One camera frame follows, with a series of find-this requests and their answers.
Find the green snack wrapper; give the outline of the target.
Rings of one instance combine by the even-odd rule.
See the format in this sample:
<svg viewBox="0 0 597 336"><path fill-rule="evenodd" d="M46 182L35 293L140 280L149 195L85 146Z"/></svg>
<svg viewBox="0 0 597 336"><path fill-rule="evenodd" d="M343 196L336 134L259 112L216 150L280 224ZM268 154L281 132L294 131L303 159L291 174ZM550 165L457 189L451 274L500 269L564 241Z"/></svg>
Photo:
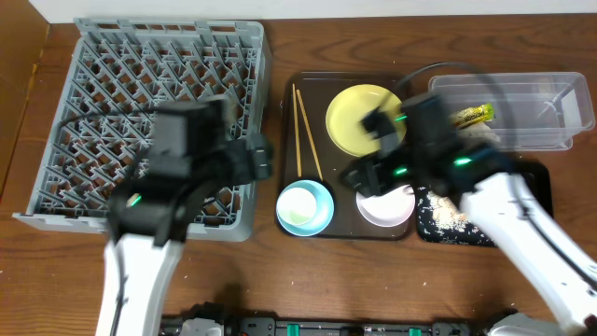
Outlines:
<svg viewBox="0 0 597 336"><path fill-rule="evenodd" d="M494 108L491 104L468 107L451 114L451 122L458 129L494 119Z"/></svg>

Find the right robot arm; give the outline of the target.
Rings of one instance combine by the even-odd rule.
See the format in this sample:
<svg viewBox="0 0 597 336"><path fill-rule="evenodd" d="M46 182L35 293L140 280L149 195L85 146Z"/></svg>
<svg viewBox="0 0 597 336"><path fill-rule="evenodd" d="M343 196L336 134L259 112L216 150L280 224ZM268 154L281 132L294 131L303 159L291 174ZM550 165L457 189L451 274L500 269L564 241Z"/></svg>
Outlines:
<svg viewBox="0 0 597 336"><path fill-rule="evenodd" d="M381 147L342 172L347 186L366 197L409 185L449 198L531 283L564 334L595 334L596 262L542 207L508 155L462 137L430 93L406 100L396 115L376 107L359 123Z"/></svg>

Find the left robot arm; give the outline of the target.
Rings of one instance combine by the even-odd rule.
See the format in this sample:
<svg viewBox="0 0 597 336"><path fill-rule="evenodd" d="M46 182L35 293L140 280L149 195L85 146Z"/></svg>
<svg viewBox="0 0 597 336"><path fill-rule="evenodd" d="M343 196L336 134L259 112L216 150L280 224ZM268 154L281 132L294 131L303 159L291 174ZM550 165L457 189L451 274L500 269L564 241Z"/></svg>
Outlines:
<svg viewBox="0 0 597 336"><path fill-rule="evenodd" d="M205 200L272 175L272 146L264 135L227 138L236 116L228 96L173 102L154 112L146 173L130 170L107 203L99 335L157 334L187 228Z"/></svg>

